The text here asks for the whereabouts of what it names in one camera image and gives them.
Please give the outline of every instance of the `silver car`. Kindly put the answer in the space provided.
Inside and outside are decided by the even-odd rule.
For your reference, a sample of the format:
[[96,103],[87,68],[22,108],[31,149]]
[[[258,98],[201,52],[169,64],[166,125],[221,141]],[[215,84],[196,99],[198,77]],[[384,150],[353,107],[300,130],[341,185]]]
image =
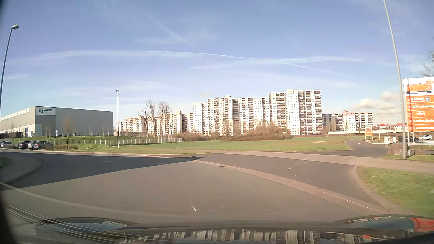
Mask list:
[[38,141],[31,141],[31,142],[29,142],[29,144],[27,144],[27,148],[30,149],[30,150],[34,149],[35,144],[36,144],[37,142],[38,142]]
[[4,147],[5,144],[10,144],[11,145],[12,143],[11,142],[1,142],[0,143],[0,148]]

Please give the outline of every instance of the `street lamp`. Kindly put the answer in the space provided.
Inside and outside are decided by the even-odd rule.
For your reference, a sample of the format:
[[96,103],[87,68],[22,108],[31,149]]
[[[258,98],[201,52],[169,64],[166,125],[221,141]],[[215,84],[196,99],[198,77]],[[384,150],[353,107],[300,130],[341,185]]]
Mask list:
[[392,24],[390,23],[390,17],[389,17],[389,11],[387,10],[387,5],[386,5],[386,0],[383,0],[384,3],[384,8],[386,9],[386,15],[387,15],[387,20],[389,22],[389,28],[390,28],[390,35],[392,36],[392,43],[393,43],[393,50],[395,51],[395,60],[396,60],[396,69],[398,71],[398,79],[399,79],[399,93],[401,95],[401,102],[402,102],[402,106],[401,106],[401,116],[402,116],[402,159],[407,159],[407,157],[405,156],[407,149],[405,148],[405,117],[406,117],[406,110],[405,110],[405,97],[404,97],[404,91],[403,91],[403,87],[402,87],[402,79],[401,79],[401,71],[399,69],[399,61],[398,61],[398,53],[396,52],[396,45],[395,45],[395,37],[393,36],[393,29],[392,29]]
[[118,149],[119,149],[119,90],[115,90],[118,93]]
[[2,70],[2,72],[1,72],[1,81],[0,81],[0,108],[1,108],[1,92],[2,92],[2,90],[3,90],[4,67],[5,67],[5,65],[6,65],[6,57],[7,57],[7,50],[9,49],[10,36],[12,35],[12,30],[16,30],[16,29],[18,29],[18,28],[19,28],[18,25],[13,25],[13,26],[10,28],[9,39],[7,40],[6,53],[4,54],[3,70]]

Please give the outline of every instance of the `parked car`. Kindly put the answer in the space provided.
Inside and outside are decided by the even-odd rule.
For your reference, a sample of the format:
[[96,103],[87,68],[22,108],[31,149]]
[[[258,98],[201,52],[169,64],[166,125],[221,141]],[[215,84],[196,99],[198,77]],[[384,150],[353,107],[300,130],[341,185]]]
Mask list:
[[[402,136],[401,135],[398,137],[398,141],[400,141],[400,142],[402,141]],[[410,136],[410,141],[411,142],[418,142],[419,138],[414,137],[414,136]]]
[[23,141],[16,145],[16,148],[18,149],[27,149],[27,145],[29,144],[29,141]]
[[31,141],[31,142],[29,142],[29,143],[27,144],[27,148],[30,149],[30,150],[32,150],[33,147],[35,147],[35,144],[36,144],[37,142],[38,142],[38,141]]
[[0,143],[0,148],[4,147],[6,144],[12,145],[11,142],[1,142]]
[[54,146],[53,144],[46,141],[38,141],[33,146],[33,149],[45,149],[46,147]]
[[432,140],[432,138],[433,137],[431,135],[424,135],[424,136],[419,137],[420,140]]

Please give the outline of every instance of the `car hood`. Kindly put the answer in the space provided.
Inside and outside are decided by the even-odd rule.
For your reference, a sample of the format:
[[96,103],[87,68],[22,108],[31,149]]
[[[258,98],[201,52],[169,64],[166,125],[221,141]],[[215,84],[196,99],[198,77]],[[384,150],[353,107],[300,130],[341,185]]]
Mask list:
[[[20,212],[20,216],[26,217],[23,212]],[[44,243],[44,240],[49,239],[68,243],[251,241],[331,244],[408,238],[434,232],[432,218],[396,214],[363,216],[334,222],[215,221],[149,225],[105,218],[33,219],[32,222],[14,229],[19,241]]]

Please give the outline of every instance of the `sidewalk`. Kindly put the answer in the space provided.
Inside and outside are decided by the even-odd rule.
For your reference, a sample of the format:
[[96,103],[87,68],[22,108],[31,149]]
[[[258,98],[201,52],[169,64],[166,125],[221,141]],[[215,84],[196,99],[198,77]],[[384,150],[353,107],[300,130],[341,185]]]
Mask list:
[[12,161],[11,164],[0,169],[0,182],[5,184],[14,183],[42,167],[41,161],[33,158],[19,156],[7,156],[5,158]]

